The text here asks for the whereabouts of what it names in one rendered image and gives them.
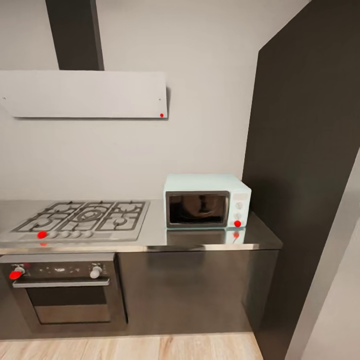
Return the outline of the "microwave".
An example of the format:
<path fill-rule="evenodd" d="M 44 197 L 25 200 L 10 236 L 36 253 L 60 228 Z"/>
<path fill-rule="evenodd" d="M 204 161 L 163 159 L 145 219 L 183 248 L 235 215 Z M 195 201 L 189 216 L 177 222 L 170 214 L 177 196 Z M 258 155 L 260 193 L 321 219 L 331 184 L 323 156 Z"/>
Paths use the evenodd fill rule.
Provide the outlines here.
<path fill-rule="evenodd" d="M 164 226 L 243 228 L 251 192 L 233 174 L 168 174 L 163 189 Z"/>

